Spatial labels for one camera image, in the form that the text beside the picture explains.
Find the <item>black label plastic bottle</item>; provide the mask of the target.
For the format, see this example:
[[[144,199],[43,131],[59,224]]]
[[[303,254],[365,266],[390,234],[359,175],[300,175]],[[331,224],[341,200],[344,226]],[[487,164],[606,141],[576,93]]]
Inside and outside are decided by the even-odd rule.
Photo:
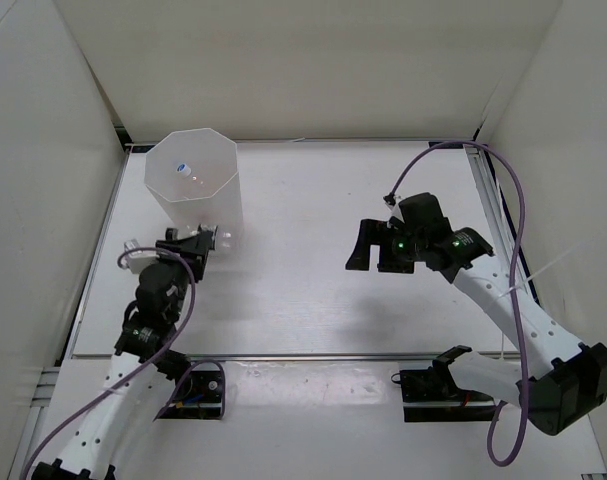
[[[199,253],[231,254],[237,248],[237,237],[227,227],[199,224],[191,227],[183,238],[190,249]]]

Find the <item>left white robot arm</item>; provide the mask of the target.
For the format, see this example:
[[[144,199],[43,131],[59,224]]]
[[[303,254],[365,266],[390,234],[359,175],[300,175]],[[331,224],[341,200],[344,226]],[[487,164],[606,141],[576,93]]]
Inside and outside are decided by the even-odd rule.
[[[195,365],[171,348],[194,312],[216,234],[214,227],[198,227],[181,238],[169,228],[152,247],[125,243],[117,265],[137,276],[138,285],[102,388],[46,435],[21,478],[112,479],[119,443],[142,418],[137,406],[154,408],[149,418],[156,420],[169,407],[158,400],[162,392],[171,400],[189,395]]]

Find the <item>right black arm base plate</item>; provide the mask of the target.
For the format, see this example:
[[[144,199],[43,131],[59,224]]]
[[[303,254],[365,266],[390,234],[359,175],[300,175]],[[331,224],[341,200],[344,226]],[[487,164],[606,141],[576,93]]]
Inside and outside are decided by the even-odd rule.
[[[449,390],[431,367],[399,370],[390,380],[400,388],[405,423],[490,422],[496,410],[486,394]]]

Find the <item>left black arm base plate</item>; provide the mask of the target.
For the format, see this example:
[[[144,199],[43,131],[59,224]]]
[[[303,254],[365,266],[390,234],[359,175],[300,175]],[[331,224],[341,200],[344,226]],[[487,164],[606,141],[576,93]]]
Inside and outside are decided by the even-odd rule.
[[[222,420],[226,410],[226,372],[221,362],[205,358],[161,360],[156,368],[174,384],[155,420]]]

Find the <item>clear unlabelled plastic bottle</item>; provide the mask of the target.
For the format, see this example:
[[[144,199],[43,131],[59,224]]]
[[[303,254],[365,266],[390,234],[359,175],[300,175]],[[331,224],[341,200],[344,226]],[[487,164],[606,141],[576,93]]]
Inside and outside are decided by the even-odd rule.
[[[201,175],[195,172],[192,167],[186,163],[180,163],[176,166],[175,173],[178,178],[189,184],[203,185],[204,180]]]

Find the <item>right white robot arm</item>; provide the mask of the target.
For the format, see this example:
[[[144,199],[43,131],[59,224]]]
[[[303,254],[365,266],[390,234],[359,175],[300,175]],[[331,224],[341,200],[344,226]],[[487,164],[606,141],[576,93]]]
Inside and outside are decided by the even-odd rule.
[[[418,263],[441,274],[471,299],[518,348],[515,366],[463,345],[424,370],[401,377],[417,388],[415,402],[479,394],[518,406],[538,430],[554,436],[607,399],[607,347],[587,345],[525,292],[509,284],[492,246],[474,229],[455,230],[438,199],[422,193],[398,202],[387,220],[363,219],[346,269],[366,271],[378,247],[381,273],[411,274]]]

